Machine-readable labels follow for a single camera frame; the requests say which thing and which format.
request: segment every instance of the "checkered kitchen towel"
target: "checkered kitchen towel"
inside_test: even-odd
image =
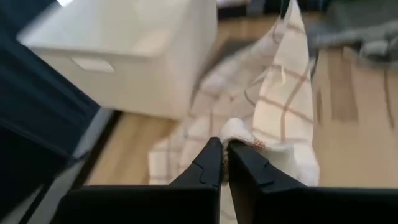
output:
[[[280,170],[317,185],[312,149],[311,62],[300,9],[291,0],[284,20],[254,45],[213,69],[200,84],[190,114],[149,153],[151,184],[169,184],[209,137],[239,139]],[[221,223],[236,222],[229,187],[221,189]]]

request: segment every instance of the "brown stripe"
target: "brown stripe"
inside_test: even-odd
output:
[[[309,69],[310,69],[310,64],[308,63],[304,74],[307,74]],[[300,77],[300,80],[296,84],[296,86],[293,89],[293,91],[290,93],[290,95],[287,98],[287,101],[286,101],[286,103],[285,103],[285,105],[283,107],[282,115],[280,116],[280,138],[281,138],[282,142],[285,142],[285,140],[286,140],[286,130],[285,130],[286,129],[286,123],[285,123],[286,122],[286,112],[290,109],[289,106],[293,102],[293,99],[296,96],[296,94],[301,89],[301,86],[304,84],[305,79],[306,79],[305,75],[302,75]]]
[[[328,51],[331,118],[338,121],[357,121],[351,63],[343,60],[343,50]]]
[[[317,104],[317,120],[318,120],[318,124],[322,123],[322,94],[321,94],[321,90],[317,91],[317,95],[316,95],[316,104]]]
[[[259,96],[259,100],[263,101],[264,103],[267,103],[268,105],[273,105],[276,106],[280,109],[284,109],[284,106],[276,101],[270,100],[268,98],[266,98],[265,96]],[[300,113],[292,108],[286,108],[288,112],[298,116],[299,118],[302,118],[303,120],[309,122],[309,123],[313,123],[313,120],[309,117],[307,117],[305,114]]]
[[[286,28],[288,30],[294,31],[294,32],[296,32],[298,34],[306,35],[305,30],[301,29],[301,27],[298,27],[296,24],[287,23]]]
[[[391,97],[390,97],[390,92],[388,88],[388,72],[387,70],[384,71],[384,77],[383,77],[383,90],[384,90],[384,100],[386,101],[386,106],[387,106],[387,117],[388,121],[390,124],[390,128],[394,129],[395,127],[395,121],[394,117],[392,115],[392,109],[391,109]]]
[[[270,68],[273,68],[273,69],[276,69],[276,70],[282,70],[280,65],[275,65],[275,64],[270,65]],[[298,72],[296,72],[294,70],[290,70],[288,68],[284,68],[284,72],[286,74],[288,74],[288,75],[290,75],[292,77],[298,78],[298,79],[303,78],[303,76],[301,74],[299,74]],[[310,83],[311,80],[309,79],[309,77],[307,77],[307,73],[304,74],[304,76],[305,76],[305,81]]]
[[[279,44],[282,38],[280,35],[276,34],[276,27],[278,26],[278,24],[279,24],[279,19],[276,20],[274,29],[272,30],[272,40],[274,41],[275,44]]]
[[[249,99],[247,90],[248,90],[248,89],[245,89],[245,90],[243,91],[245,99],[246,99],[252,106],[256,106],[256,103]]]

